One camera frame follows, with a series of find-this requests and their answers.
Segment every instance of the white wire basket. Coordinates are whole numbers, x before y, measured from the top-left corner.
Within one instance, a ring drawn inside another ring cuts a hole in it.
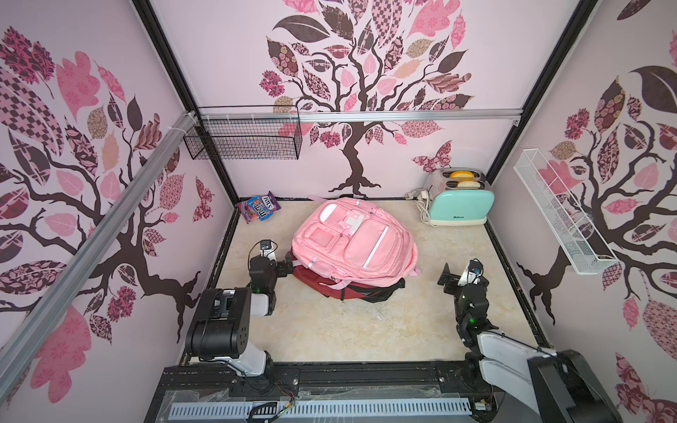
[[[552,176],[552,181],[548,182],[539,169],[549,175],[548,179]],[[537,148],[522,151],[515,171],[546,218],[576,273],[596,275],[619,261],[607,241],[599,234],[592,219],[583,213],[577,197],[569,191]],[[565,205],[571,206],[571,209],[567,211]],[[593,249],[588,241],[592,236],[601,240],[596,244],[603,245],[604,251]]]

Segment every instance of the butterfly decal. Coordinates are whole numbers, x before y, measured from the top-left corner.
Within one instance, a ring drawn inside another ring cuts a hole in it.
[[[419,166],[423,166],[423,170],[427,173],[432,173],[439,168],[447,166],[452,159],[449,153],[452,151],[452,142],[447,141],[439,148],[435,157],[417,156],[412,161]]]
[[[204,187],[204,184],[198,177],[195,177],[195,186],[197,187],[198,195],[200,196],[200,204],[198,204],[193,212],[193,222],[197,222],[203,217],[207,219],[212,215],[209,203],[211,203],[212,197],[214,196],[210,190]]]

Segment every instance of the pink backpack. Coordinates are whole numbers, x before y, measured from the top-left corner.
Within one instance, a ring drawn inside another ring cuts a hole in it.
[[[304,267],[336,282],[387,287],[420,275],[412,233],[372,202],[339,198],[323,203],[294,235],[292,252]]]

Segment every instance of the marble floor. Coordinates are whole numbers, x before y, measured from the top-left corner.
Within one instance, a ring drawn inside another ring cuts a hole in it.
[[[429,227],[411,201],[376,203],[414,234],[422,275],[381,303],[326,298],[293,275],[278,279],[277,305],[270,316],[252,317],[249,341],[274,361],[427,361],[463,360],[468,351],[456,333],[454,297],[437,285],[444,263],[460,274],[470,259],[484,264],[489,280],[488,315],[510,336],[536,345],[491,240],[482,225]],[[262,239],[275,241],[280,260],[294,232],[320,205],[283,201],[266,221],[247,224],[242,216],[221,272],[218,288],[249,283],[247,252]]]

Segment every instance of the toaster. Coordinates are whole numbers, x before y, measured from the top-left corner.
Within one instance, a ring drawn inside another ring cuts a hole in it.
[[[473,177],[450,178],[456,171],[471,172]],[[423,186],[430,197],[429,214],[433,225],[482,225],[487,221],[487,214],[494,204],[492,187],[477,169],[437,169],[428,175]]]

